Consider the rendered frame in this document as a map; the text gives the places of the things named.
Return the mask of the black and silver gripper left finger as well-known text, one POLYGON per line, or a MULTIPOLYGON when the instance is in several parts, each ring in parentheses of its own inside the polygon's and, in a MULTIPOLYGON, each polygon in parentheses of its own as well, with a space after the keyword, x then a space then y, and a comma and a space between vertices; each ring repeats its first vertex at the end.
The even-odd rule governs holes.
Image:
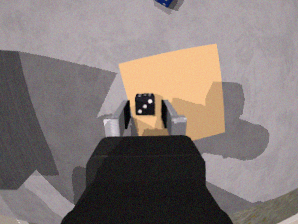
POLYGON ((106 116, 104 128, 106 137, 123 136, 131 118, 130 100, 123 100, 113 116, 106 116))

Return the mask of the black die with white pips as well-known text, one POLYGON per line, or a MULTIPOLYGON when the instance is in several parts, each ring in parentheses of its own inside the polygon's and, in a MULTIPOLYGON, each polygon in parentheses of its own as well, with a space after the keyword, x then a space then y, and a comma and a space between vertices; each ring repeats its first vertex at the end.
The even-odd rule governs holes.
POLYGON ((154 115, 155 96, 153 93, 137 93, 135 96, 135 115, 154 115))

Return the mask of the blue die with white pips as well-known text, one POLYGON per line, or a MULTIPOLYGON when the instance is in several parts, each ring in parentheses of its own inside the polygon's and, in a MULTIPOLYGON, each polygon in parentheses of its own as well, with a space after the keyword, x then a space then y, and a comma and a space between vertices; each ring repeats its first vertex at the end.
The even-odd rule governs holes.
POLYGON ((165 7, 169 7, 169 5, 171 4, 171 2, 173 0, 155 0, 157 2, 159 2, 160 4, 164 5, 165 7))

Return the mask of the tan flat mat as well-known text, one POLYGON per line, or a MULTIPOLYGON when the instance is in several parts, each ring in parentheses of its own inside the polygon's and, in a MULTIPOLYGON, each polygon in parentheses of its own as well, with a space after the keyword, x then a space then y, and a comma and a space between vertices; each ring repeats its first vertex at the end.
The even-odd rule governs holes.
POLYGON ((193 140, 225 132, 222 80, 217 44, 149 56, 119 64, 138 136, 169 135, 161 100, 187 117, 193 140), (137 93, 153 93, 154 115, 135 115, 137 93))

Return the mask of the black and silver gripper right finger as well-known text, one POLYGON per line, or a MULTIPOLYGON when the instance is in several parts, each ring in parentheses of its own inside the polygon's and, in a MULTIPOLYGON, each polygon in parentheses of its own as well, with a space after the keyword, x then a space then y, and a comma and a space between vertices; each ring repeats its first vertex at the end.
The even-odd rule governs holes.
POLYGON ((161 118, 169 135, 186 135, 187 118, 178 115, 168 99, 161 100, 161 118))

